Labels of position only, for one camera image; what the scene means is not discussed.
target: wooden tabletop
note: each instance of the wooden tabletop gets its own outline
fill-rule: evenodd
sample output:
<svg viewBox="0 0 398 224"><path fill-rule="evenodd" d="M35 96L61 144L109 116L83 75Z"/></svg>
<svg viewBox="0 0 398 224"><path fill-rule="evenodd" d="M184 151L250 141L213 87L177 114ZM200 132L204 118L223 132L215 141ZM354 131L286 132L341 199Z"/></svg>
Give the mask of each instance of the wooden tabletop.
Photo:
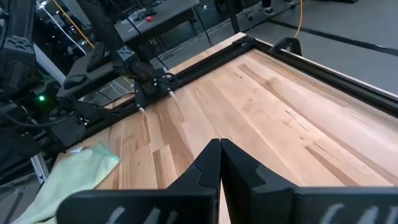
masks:
<svg viewBox="0 0 398 224"><path fill-rule="evenodd" d="M297 185L398 185L398 120L256 50L175 96L82 143L103 141L121 158L97 189L164 189L212 138L229 138ZM228 222L222 199L220 223Z"/></svg>

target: wooden butcher block table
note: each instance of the wooden butcher block table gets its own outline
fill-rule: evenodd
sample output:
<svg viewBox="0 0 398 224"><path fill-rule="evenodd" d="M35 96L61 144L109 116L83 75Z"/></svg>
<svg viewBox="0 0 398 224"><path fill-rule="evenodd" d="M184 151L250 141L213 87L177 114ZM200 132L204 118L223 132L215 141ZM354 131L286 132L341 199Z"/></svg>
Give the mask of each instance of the wooden butcher block table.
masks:
<svg viewBox="0 0 398 224"><path fill-rule="evenodd" d="M398 120L257 50L175 96L176 101L165 98L146 114L135 113L81 144L102 141L121 158L97 189L164 189L212 138L230 139L299 186L398 185ZM220 223L228 222L221 193Z"/></svg>

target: concrete floor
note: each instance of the concrete floor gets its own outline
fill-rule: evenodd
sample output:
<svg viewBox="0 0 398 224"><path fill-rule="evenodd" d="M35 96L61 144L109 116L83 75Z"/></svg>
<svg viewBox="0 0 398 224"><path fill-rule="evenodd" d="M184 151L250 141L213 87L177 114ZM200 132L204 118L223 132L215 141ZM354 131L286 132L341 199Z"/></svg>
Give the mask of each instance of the concrete floor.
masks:
<svg viewBox="0 0 398 224"><path fill-rule="evenodd" d="M286 10L282 1L274 0L273 5L277 12L284 11L275 16L274 20L297 25L299 21L299 8ZM372 44L382 45L398 49L398 1L396 0L359 0L356 4L346 4L337 2L318 2L305 1L304 3L304 21L303 26L310 29L340 35L355 40L362 40ZM253 21L248 21L246 14L253 16ZM246 30L265 19L265 16L259 10L259 6L251 10L244 11L239 16L241 30ZM210 38L214 44L225 40L233 35L233 30L229 21L221 23L209 31ZM271 44L276 43L281 38L292 36L295 30L281 27L268 22L262 23L246 32L261 40ZM398 95L397 59L395 56L363 49L353 45L344 44L334 40L318 37L312 34L301 32L298 36L302 44L303 56L326 65L334 70L343 72L347 75L368 82L371 85L385 89ZM190 57L206 50L209 47L204 34L196 36L182 45L170 50L160 58L168 67L174 67ZM156 67L160 63L153 61ZM116 80L113 88L106 86L102 93L110 98L116 98L126 90L130 90L130 84L123 78ZM97 95L93 102L105 104L107 99ZM0 192L0 217L5 217L3 211L12 206L12 199L15 198L15 189L22 189L25 192L18 206L19 211L28 206L33 200L33 195L37 192L39 186L35 180L30 180L25 184L13 189L8 189L6 193Z"/></svg>

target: light green cloth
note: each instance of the light green cloth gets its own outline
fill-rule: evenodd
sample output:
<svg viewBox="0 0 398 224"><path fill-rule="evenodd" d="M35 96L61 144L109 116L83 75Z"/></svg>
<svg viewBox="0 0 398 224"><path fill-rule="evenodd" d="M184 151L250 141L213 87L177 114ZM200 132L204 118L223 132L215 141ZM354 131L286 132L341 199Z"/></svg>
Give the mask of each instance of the light green cloth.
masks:
<svg viewBox="0 0 398 224"><path fill-rule="evenodd" d="M37 223L51 217L45 223L56 223L55 212L63 199L96 187L119 161L102 143L65 158L54 167L35 200L13 224Z"/></svg>

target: wood grain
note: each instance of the wood grain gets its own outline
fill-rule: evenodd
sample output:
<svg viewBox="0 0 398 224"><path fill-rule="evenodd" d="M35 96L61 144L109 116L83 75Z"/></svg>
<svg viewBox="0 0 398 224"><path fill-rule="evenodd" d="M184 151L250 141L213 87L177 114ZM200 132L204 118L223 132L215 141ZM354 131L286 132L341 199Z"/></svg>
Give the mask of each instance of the wood grain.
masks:
<svg viewBox="0 0 398 224"><path fill-rule="evenodd" d="M297 185L398 185L398 120L256 50L175 96L82 143L103 141L121 157L97 189L166 188L211 138L229 138ZM223 198L220 223L229 223Z"/></svg>

